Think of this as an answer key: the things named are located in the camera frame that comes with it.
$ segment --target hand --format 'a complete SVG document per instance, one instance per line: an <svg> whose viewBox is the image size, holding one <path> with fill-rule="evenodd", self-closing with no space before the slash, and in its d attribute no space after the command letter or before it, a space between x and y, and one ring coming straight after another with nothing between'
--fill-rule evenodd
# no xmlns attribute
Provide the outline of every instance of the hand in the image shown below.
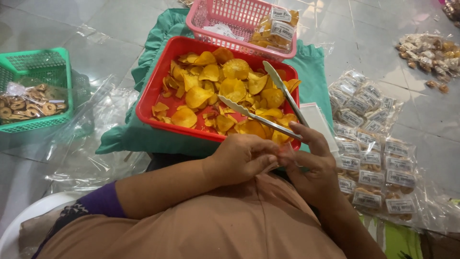
<svg viewBox="0 0 460 259"><path fill-rule="evenodd" d="M246 182L277 161L278 145L257 135L231 134L203 160L205 177L218 186Z"/></svg>
<svg viewBox="0 0 460 259"><path fill-rule="evenodd" d="M326 139L318 131L296 122L290 122L289 127L295 134L302 136L302 142L308 145L311 153L280 153L280 165L286 168L289 179L306 202L320 211L333 207L343 200L343 195L340 192L337 174L334 172L335 159L329 151ZM310 171L303 173L296 162Z"/></svg>

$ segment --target purple sleeve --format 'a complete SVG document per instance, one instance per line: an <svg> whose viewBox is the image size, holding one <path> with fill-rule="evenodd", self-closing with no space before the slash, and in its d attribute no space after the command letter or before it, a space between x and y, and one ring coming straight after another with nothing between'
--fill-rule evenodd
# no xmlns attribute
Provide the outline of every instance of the purple sleeve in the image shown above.
<svg viewBox="0 0 460 259"><path fill-rule="evenodd" d="M112 218L126 218L116 195L115 182L108 183L81 197L80 203L90 214L102 214Z"/></svg>

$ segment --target brown shirt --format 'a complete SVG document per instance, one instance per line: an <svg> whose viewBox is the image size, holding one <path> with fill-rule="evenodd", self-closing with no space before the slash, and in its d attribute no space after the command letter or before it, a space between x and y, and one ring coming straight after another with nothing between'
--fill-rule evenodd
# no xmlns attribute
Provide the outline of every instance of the brown shirt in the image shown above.
<svg viewBox="0 0 460 259"><path fill-rule="evenodd" d="M38 259L345 258L304 200L263 174L216 189L143 220L81 217Z"/></svg>

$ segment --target tile floor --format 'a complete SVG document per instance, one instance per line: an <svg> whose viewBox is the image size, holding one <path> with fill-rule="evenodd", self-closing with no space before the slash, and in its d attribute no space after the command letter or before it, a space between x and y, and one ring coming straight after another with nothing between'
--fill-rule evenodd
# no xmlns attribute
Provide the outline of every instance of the tile floor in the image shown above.
<svg viewBox="0 0 460 259"><path fill-rule="evenodd" d="M448 21L437 0L268 0L300 10L298 38L326 48L328 83L349 66L380 80L383 90L405 101L393 136L418 146L420 166L432 179L460 197L460 87L443 95L427 89L428 78L408 68L393 45L405 33L439 30L460 43L460 31ZM90 80L109 74L124 86L134 84L149 30L175 0L0 0L0 52L65 47L72 67ZM110 36L85 38L86 24ZM17 134L0 133L0 235L11 220L40 199L49 183L43 146L53 128Z"/></svg>

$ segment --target teal cloth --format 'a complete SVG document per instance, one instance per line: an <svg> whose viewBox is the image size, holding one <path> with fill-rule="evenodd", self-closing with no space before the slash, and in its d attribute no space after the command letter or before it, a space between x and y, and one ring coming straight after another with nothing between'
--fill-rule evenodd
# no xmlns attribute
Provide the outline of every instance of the teal cloth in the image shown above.
<svg viewBox="0 0 460 259"><path fill-rule="evenodd" d="M193 38L192 31L185 25L188 12L188 9L168 9L158 17L145 43L145 52L139 58L139 66L131 71L137 91L144 90L169 38L178 35ZM299 86L300 103L316 102L332 124L323 49L313 45L304 46L301 40L297 40L297 54L284 62L297 70L302 81ZM101 146L96 154L128 150L206 157L219 146L218 142L154 129L142 123L136 116L136 104L137 101L126 113L126 125L113 127L102 135ZM300 149L309 151L305 144Z"/></svg>

